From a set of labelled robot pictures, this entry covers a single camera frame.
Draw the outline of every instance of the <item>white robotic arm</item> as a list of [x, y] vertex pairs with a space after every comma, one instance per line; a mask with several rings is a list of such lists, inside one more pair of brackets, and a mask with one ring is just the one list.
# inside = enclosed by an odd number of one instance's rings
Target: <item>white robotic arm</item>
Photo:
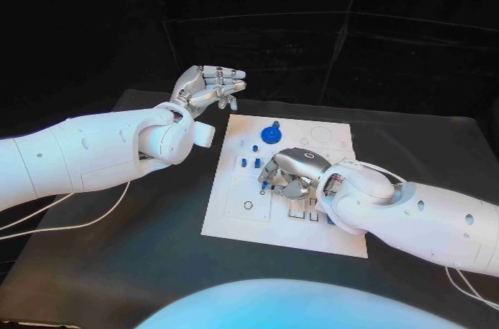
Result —
[[0, 140], [0, 211], [43, 196], [109, 188], [177, 165], [191, 145], [209, 147], [213, 138], [213, 127], [193, 118], [214, 101], [229, 101], [236, 109], [229, 93], [245, 88], [243, 76], [242, 71], [193, 66], [170, 102], [157, 107], [70, 118]]
[[389, 246], [441, 266], [499, 276], [494, 205], [419, 183], [392, 185], [380, 168], [350, 160], [330, 165], [304, 149], [274, 155], [259, 182], [274, 179], [276, 169], [289, 182], [271, 186], [275, 194], [304, 198], [315, 188], [315, 209], [346, 232], [370, 232]]

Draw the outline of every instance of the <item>white board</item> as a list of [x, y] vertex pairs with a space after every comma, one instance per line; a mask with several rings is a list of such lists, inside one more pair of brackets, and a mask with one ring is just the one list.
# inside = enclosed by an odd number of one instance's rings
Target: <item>white board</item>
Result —
[[[259, 135], [274, 121], [282, 137], [269, 145]], [[200, 234], [366, 258], [363, 235], [327, 224], [325, 214], [314, 210], [314, 193], [301, 201], [287, 200], [268, 189], [261, 193], [262, 167], [276, 152], [292, 147], [310, 149], [331, 163], [356, 158], [349, 124], [230, 115]], [[279, 175], [275, 181], [285, 183]]]

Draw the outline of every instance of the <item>white cable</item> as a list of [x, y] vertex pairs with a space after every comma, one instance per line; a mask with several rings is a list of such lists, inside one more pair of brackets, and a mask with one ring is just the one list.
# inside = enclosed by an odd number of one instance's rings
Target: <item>white cable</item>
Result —
[[30, 230], [28, 232], [21, 232], [21, 233], [17, 233], [17, 234], [5, 235], [4, 237], [0, 237], [0, 240], [10, 239], [11, 237], [18, 237], [18, 236], [21, 236], [21, 235], [31, 234], [31, 233], [37, 233], [37, 232], [51, 232], [51, 231], [54, 231], [54, 230], [67, 230], [67, 229], [76, 229], [76, 228], [82, 228], [82, 227], [85, 227], [85, 226], [89, 226], [90, 224], [93, 224], [95, 222], [98, 222], [98, 221], [111, 213], [111, 211], [113, 210], [113, 208], [115, 208], [116, 205], [119, 204], [122, 197], [125, 196], [128, 186], [129, 186], [129, 181], [126, 182], [126, 187], [124, 188], [121, 197], [119, 197], [119, 199], [116, 200], [116, 203], [112, 205], [112, 208], [111, 208], [111, 209], [108, 210], [108, 212], [105, 212], [103, 215], [101, 215], [101, 217], [96, 218], [93, 221], [89, 221], [88, 223], [83, 223], [83, 224], [77, 224], [76, 226], [34, 229], [34, 230]]
[[373, 169], [373, 170], [376, 170], [376, 171], [379, 171], [379, 172], [383, 172], [385, 174], [392, 175], [392, 176], [399, 180], [400, 183], [406, 183], [406, 181], [405, 181], [398, 175], [395, 175], [395, 174], [393, 174], [392, 172], [389, 172], [386, 169], [380, 168], [377, 165], [373, 165], [373, 164], [370, 164], [370, 163], [364, 163], [364, 162], [359, 162], [359, 163], [360, 163], [360, 165], [363, 165], [364, 167], [367, 167], [367, 168], [370, 168], [370, 169]]
[[450, 283], [452, 284], [452, 286], [457, 288], [458, 291], [461, 291], [468, 297], [477, 299], [480, 302], [484, 302], [496, 311], [499, 311], [499, 304], [496, 304], [494, 302], [483, 299], [481, 295], [477, 293], [477, 291], [474, 290], [474, 288], [471, 287], [470, 283], [467, 282], [467, 279], [464, 278], [464, 275], [461, 274], [461, 272], [457, 270], [457, 272], [460, 273], [460, 277], [463, 278], [465, 285], [468, 285], [471, 291], [474, 292], [475, 296], [471, 293], [467, 293], [455, 284], [452, 277], [450, 276], [448, 273], [448, 268], [445, 267], [445, 273], [447, 273], [447, 277], [450, 280]]
[[37, 215], [41, 211], [47, 210], [53, 205], [59, 204], [64, 199], [67, 199], [75, 193], [67, 194], [64, 197], [62, 197], [57, 201], [54, 201], [50, 205], [47, 205], [43, 209], [33, 212], [30, 215], [27, 215], [23, 219], [18, 219], [13, 223], [7, 224], [5, 226], [0, 227], [0, 230], [4, 230], [14, 226], [15, 224], [21, 223], [27, 219], [30, 219], [34, 215]]

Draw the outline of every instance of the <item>black table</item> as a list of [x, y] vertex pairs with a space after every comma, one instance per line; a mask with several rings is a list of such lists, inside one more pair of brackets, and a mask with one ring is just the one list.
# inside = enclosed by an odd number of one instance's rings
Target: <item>black table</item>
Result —
[[[128, 90], [115, 110], [148, 108], [167, 99], [164, 93]], [[357, 159], [408, 180], [499, 202], [499, 165], [470, 118], [255, 101], [239, 101], [238, 113], [349, 123]], [[132, 328], [207, 287], [249, 278], [294, 278], [382, 295], [468, 328], [499, 328], [499, 313], [454, 290], [444, 268], [370, 234], [369, 259], [200, 235], [227, 117], [227, 110], [207, 108], [199, 120], [216, 127], [212, 147], [194, 146], [180, 165], [132, 181], [98, 224], [31, 236], [0, 287], [0, 318]], [[49, 210], [39, 226], [89, 221], [122, 189], [76, 194]], [[474, 274], [468, 279], [497, 301], [499, 279]]]

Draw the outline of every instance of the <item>black backdrop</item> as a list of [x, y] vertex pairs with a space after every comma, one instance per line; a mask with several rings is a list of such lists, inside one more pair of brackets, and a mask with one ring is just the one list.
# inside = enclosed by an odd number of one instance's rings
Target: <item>black backdrop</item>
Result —
[[[496, 2], [4, 0], [0, 137], [109, 111], [124, 89], [168, 91], [191, 64], [216, 64], [248, 73], [239, 98], [465, 115], [491, 141]], [[26, 239], [1, 242], [0, 279]]]

